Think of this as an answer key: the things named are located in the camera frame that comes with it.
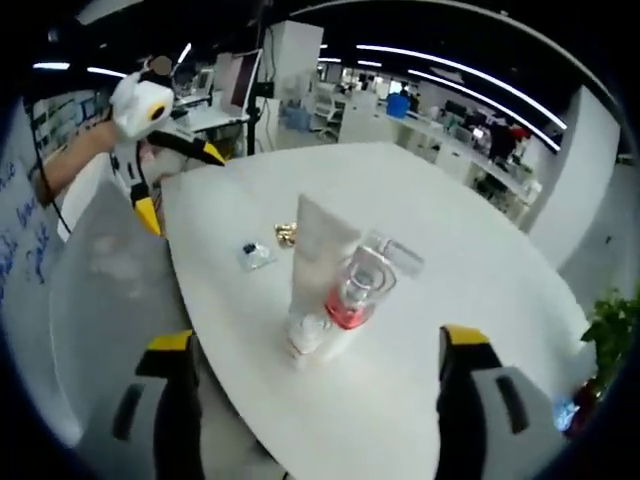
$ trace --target desk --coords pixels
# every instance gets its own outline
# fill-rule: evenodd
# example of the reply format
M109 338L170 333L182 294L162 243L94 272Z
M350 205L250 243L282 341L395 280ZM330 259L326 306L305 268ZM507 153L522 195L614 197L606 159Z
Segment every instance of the desk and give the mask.
M358 228L392 233L426 268L419 280L399 279L341 356L296 371L283 346L293 252L276 246L273 225L295 220L302 192ZM584 314L527 237L396 145L237 159L165 180L163 195L175 271L205 356L240 416L297 480L433 478L444 323L481 328L506 365L549 395L568 394L592 373L575 368ZM237 252L251 240L274 248L278 261L242 271Z
M249 121L249 115L232 116L218 106L190 109L189 113L178 123L188 127L192 132L202 132L213 128L224 127Z
M443 131L433 128L430 125L431 120L428 120L425 117L421 117L418 114L412 114L412 116L416 116L416 118L396 118L391 116L389 116L388 118L400 125L419 132L426 137L433 138L438 142L451 147L455 151L460 152L462 154L462 158L468 159L469 161L473 162L475 165L483 169L485 172L487 172L489 175L492 175L500 180L520 199L520 201L522 201L526 205L529 205L531 203L530 193L509 173L496 166L487 157L475 151L469 145L462 143L458 139Z

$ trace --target cable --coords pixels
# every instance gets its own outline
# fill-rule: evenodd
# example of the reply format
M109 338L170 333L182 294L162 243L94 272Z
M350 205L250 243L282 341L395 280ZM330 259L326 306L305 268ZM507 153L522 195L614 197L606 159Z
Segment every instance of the cable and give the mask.
M270 82L273 82L276 78L276 57L275 57L275 36L273 34L273 27L271 25L269 25L269 27L267 28L267 31L269 32L269 35L271 35L271 65L273 66L273 71L271 73L271 80L269 80Z
M56 211L58 218L60 219L60 223L62 223L62 226L67 231L67 233L71 235L71 229L62 216L62 212L60 211L60 207L58 207L58 204L56 203L55 195L53 194L53 189L51 188L51 184L49 183L47 174L44 173L44 162L42 161L42 157L40 156L38 141L36 140L35 119L33 118L33 105L31 105L31 108L25 107L25 110L27 110L27 114L29 115L29 120L31 122L31 138L33 139L33 148L36 151L36 164L38 165L38 170L40 170L40 178L42 178L44 189L46 190L47 195L51 200L51 204L53 205L53 208Z
M274 147L273 141L271 140L271 135L269 134L269 120L271 119L271 107L269 107L269 102L267 101L267 99L264 99L264 103L265 103L265 107L267 109L267 124L264 127L265 132L267 133L267 140L269 142L269 146L271 147L271 151L275 151L276 148Z

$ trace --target monitor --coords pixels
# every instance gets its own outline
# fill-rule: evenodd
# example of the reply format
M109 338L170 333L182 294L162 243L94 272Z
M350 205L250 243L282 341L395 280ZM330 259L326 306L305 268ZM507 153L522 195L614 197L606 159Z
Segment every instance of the monitor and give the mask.
M196 77L194 94L205 97L211 93L213 86L213 68L203 68Z
M247 108L262 50L234 55L225 80L222 109L230 115L242 115Z
M461 141L462 143L469 143L471 141L471 132L465 128L462 127L458 127L455 130L454 136L457 140Z

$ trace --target green leaves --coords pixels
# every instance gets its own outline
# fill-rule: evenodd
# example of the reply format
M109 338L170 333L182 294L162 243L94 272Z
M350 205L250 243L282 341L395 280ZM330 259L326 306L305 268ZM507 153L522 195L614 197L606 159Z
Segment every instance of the green leaves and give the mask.
M598 300L589 316L591 326L582 335L583 342L595 342L599 389L605 390L615 378L631 348L632 330L640 315L640 284L636 295L627 300L616 289Z

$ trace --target ceiling light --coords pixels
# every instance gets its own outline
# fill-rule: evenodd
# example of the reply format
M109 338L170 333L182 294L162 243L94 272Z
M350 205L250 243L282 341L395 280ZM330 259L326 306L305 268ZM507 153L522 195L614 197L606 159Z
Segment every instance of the ceiling light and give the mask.
M368 62L366 60L358 60L359 65L368 65L370 67L381 67L382 64L378 62Z
M187 46L184 47L184 50L182 51L182 53L180 54L180 57L178 58L178 62L176 66L182 63L182 61L187 56L187 53L189 53L189 51L191 51L191 43L187 43Z
M112 77L120 77L124 78L127 75L120 72L114 72L113 70L107 70L106 68L97 68L97 67L88 67L87 72L89 73L101 73L102 75L110 75Z
M376 52L389 52L389 53L398 53L400 55L409 55L411 57L417 57L417 58L422 58L424 60L430 60L432 62L441 63L443 65L448 65L450 67L457 68L458 70L462 70L464 72L471 73L471 74L476 75L476 76L478 76L478 77L480 77L480 78L482 78L484 80L487 80L488 82L493 83L494 85L497 85L497 86L499 86L501 88L504 88L509 93L512 93L516 97L524 100L529 105L531 105L533 108L535 108L536 110L538 110L539 112L544 114L547 118L549 118L549 120L551 120L553 123L558 125L561 129L566 130L566 128L567 128L567 124L564 123L558 116L556 116L553 113L551 113L549 110L547 110L545 107L540 105L538 102L536 102L531 97L525 95L524 93L522 93L519 90L516 90L511 85L507 85L503 81L498 80L497 78L494 78L491 75L487 75L484 72L476 70L475 68L467 67L466 65L462 65L462 64L456 63L456 62L452 62L451 60L447 60L445 58L436 57L435 55L427 55L426 53L413 52L411 50L403 50L401 48L379 47L379 46L375 46L375 45L357 45L357 48L360 49L360 50L373 50L373 51L376 51Z
M45 70L66 70L71 65L66 62L42 62L34 63L33 68L42 68Z
M526 121L524 118L522 118L517 113L509 110L507 107L503 107L502 105L500 105L499 103L491 100L490 98L487 98L484 95L480 95L479 93L476 93L473 90L469 90L468 88L463 87L461 85L458 85L457 83L453 83L453 82L450 82L449 80L445 80L444 78L436 77L434 75L429 75L429 74L423 73L423 72L418 72L416 70L409 70L409 73L411 73L413 75L418 75L419 77L428 78L429 80L433 80L433 81L436 81L436 82L443 83L445 85L450 86L451 88L455 88L457 90L460 90L461 92L464 92L464 93L466 93L468 95L471 95L472 97L475 97L475 98L477 98L479 100L482 100L485 103L488 103L489 105L497 108L498 110L500 110L500 111L506 113L507 115L513 117L514 119L516 119L522 125L524 125L529 130L531 130L533 133L535 133L538 137L540 137L540 139L542 141L544 141L547 145L549 145L553 150L555 150L556 152L560 151L560 147L558 146L558 144L555 143L553 140L551 140L540 129L534 127L531 123Z

